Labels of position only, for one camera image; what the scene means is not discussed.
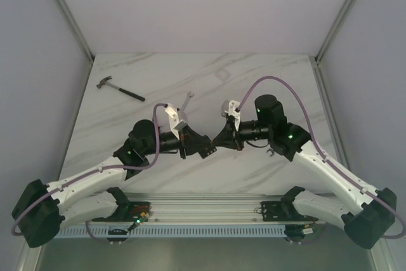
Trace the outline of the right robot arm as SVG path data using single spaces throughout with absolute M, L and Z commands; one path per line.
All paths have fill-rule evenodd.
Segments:
M 221 115 L 225 127 L 214 145 L 242 150 L 245 142 L 266 140 L 274 153 L 306 167 L 336 196 L 328 199 L 303 187 L 293 187 L 281 199 L 281 212 L 290 220 L 299 215 L 330 223 L 363 249 L 372 249 L 394 224 L 397 197 L 389 188 L 379 190 L 363 181 L 321 149 L 301 126 L 288 122 L 282 104 L 273 95 L 254 101 L 257 119 L 242 121 L 240 103 L 227 100 Z

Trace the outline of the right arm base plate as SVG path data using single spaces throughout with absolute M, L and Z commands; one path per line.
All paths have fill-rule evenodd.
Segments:
M 318 221 L 317 218 L 299 214 L 291 203 L 282 201 L 263 201 L 260 204 L 259 212 L 263 218 L 263 221 Z

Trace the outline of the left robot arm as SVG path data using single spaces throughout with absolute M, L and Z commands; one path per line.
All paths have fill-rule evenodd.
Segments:
M 175 150 L 184 159 L 194 154 L 206 158 L 216 149 L 208 136 L 189 126 L 174 135 L 160 133 L 148 119 L 138 121 L 123 146 L 98 165 L 56 182 L 30 182 L 11 213 L 13 235 L 23 236 L 30 248 L 37 248 L 82 221 L 124 221 L 130 212 L 130 202 L 121 190 L 124 182 L 152 167 L 148 155 Z

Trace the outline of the black fuse box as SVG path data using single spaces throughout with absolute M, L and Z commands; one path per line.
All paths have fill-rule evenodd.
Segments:
M 215 153 L 217 151 L 216 147 L 213 146 L 208 146 L 204 147 L 200 152 L 201 158 L 205 159 L 206 157 L 209 157 L 211 154 Z

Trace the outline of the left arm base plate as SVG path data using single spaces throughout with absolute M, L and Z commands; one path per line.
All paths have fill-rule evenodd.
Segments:
M 118 207 L 117 210 L 108 217 L 93 218 L 95 222 L 130 222 L 146 216 L 150 212 L 151 203 L 148 201 L 132 201 L 126 207 Z

